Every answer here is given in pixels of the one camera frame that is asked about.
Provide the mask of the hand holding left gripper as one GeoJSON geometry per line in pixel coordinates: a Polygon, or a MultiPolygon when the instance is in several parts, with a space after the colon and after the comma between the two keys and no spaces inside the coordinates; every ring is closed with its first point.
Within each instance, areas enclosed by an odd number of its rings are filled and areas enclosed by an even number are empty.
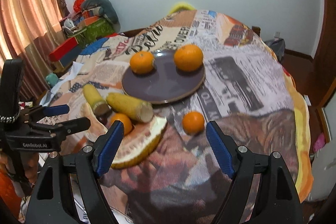
{"type": "MultiPolygon", "coordinates": [[[[9,160],[10,158],[1,151],[1,172],[4,174],[9,174],[9,160]]],[[[28,153],[27,155],[23,156],[23,168],[25,170],[25,176],[31,184],[34,184],[37,181],[38,165],[38,153],[28,153]]]]}

